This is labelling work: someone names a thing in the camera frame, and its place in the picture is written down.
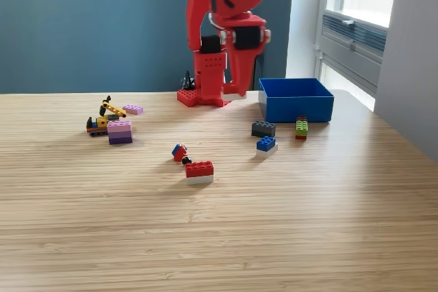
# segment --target lego brick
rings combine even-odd
[[[200,177],[192,177],[186,178],[185,182],[187,185],[197,185],[197,184],[210,184],[214,180],[213,174],[210,176],[200,176]]]
[[[87,133],[92,133],[92,132],[95,132],[95,131],[107,131],[107,129],[106,128],[102,128],[102,127],[95,127],[95,128],[87,129]]]
[[[121,116],[122,118],[126,118],[126,111],[124,109],[119,109],[115,107],[114,105],[109,104],[106,101],[103,101],[104,108],[106,108],[108,111],[111,111],[114,114],[117,114],[118,116]]]
[[[130,144],[130,143],[132,143],[132,137],[109,139],[109,144],[110,145]]]
[[[187,156],[187,147],[184,144],[177,144],[176,150],[172,152],[173,159],[176,162],[181,162],[185,156]]]
[[[297,120],[296,121],[296,135],[297,136],[307,136],[307,131],[309,131],[309,126],[307,121]]]
[[[90,116],[89,118],[88,118],[88,120],[87,120],[87,129],[89,129],[89,128],[92,128],[92,125],[93,125],[93,119],[92,119],[92,117]]]
[[[125,105],[123,107],[123,109],[126,111],[126,113],[128,114],[133,114],[135,116],[138,116],[139,114],[143,113],[143,107],[141,106],[135,106],[135,105]]]
[[[126,138],[131,137],[132,138],[132,131],[118,131],[118,132],[112,132],[108,133],[108,138]]]
[[[117,133],[121,131],[131,131],[131,121],[110,121],[107,125],[108,133]]]
[[[275,146],[275,141],[275,138],[264,137],[257,142],[257,150],[268,152],[271,148]]]
[[[172,151],[172,156],[175,155],[175,153],[178,151],[178,148],[179,148],[179,144],[177,144],[177,145],[175,146],[175,148],[173,149],[173,151]]]
[[[178,90],[177,99],[185,106],[192,107],[198,103],[200,98],[198,90]]]
[[[96,123],[98,127],[106,127],[108,124],[108,117],[101,116],[96,119]]]
[[[91,137],[106,136],[106,135],[108,135],[108,132],[106,130],[93,131],[90,133]]]
[[[251,136],[263,138],[263,137],[275,137],[275,134],[271,135],[269,133],[262,133],[260,131],[252,131]]]
[[[213,174],[213,171],[213,163],[210,161],[194,162],[185,165],[186,178],[211,176]]]
[[[266,133],[270,137],[275,136],[276,125],[274,123],[255,121],[252,126],[252,130],[260,133]]]
[[[258,157],[263,157],[263,158],[267,159],[268,157],[273,155],[278,150],[279,150],[279,145],[275,144],[275,146],[273,148],[271,148],[268,152],[264,152],[262,150],[256,150],[255,155]]]
[[[106,116],[108,121],[119,121],[120,117],[117,114],[109,114]]]

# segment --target lavender lego brick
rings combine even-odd
[[[128,104],[128,105],[125,105],[123,107],[123,109],[126,111],[126,113],[134,114],[135,116],[138,116],[141,113],[143,113],[143,107],[141,107],[141,106]]]
[[[116,138],[132,138],[132,131],[118,131],[116,133],[108,133],[108,137],[111,140]]]
[[[113,138],[109,139],[110,145],[118,145],[118,144],[130,144],[132,143],[132,137],[126,137],[126,138]]]
[[[108,134],[119,133],[121,131],[131,131],[131,121],[110,121],[107,125]]]

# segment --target pink lego brick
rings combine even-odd
[[[108,134],[121,131],[131,131],[131,121],[109,121],[107,125]]]
[[[139,114],[143,113],[143,107],[141,106],[135,106],[135,105],[125,105],[123,109],[126,111],[126,113],[133,114],[135,116],[138,116]]]

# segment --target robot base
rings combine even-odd
[[[222,100],[220,97],[203,99],[200,90],[184,90],[180,89],[177,92],[177,99],[187,107],[195,105],[213,105],[216,107],[224,107],[230,102]]]

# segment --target blue box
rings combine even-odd
[[[264,137],[257,142],[257,150],[268,152],[275,146],[275,138]]]
[[[259,104],[265,121],[307,122],[331,120],[335,97],[318,79],[260,79]]]

